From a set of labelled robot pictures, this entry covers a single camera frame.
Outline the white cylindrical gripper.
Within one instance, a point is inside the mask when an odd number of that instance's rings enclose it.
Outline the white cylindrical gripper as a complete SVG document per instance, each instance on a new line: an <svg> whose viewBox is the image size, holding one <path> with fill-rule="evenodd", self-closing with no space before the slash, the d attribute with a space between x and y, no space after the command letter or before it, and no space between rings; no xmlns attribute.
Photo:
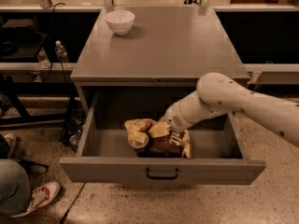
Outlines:
<svg viewBox="0 0 299 224"><path fill-rule="evenodd" d="M182 132L190 127L190 123L184 118L181 111L180 102L175 102L170 105L164 115L161 117L161 121L154 124L148 133L152 138L159 138L168 136L173 131Z"/></svg>

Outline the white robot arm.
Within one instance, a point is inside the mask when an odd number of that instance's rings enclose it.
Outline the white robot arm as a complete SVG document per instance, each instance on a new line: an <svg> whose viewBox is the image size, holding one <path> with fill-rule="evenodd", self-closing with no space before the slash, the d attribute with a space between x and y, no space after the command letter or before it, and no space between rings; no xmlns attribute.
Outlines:
<svg viewBox="0 0 299 224"><path fill-rule="evenodd" d="M220 73L201 76L196 90L172 104L149 133L161 137L172 131L183 132L202 120L231 111L299 147L298 103L250 91Z"/></svg>

